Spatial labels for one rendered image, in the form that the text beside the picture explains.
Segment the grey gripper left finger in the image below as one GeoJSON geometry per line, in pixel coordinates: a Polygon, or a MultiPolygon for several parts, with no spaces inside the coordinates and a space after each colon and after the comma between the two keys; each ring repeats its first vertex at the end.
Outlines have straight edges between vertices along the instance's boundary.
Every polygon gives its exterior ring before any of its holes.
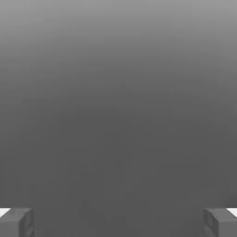
{"type": "Polygon", "coordinates": [[[34,210],[0,207],[0,237],[35,237],[34,210]]]}

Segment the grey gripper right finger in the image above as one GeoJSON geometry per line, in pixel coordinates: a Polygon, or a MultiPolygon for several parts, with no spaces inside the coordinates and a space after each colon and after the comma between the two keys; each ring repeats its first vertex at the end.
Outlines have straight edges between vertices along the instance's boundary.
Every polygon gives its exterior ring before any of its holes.
{"type": "Polygon", "coordinates": [[[205,208],[203,237],[237,237],[237,208],[205,208]]]}

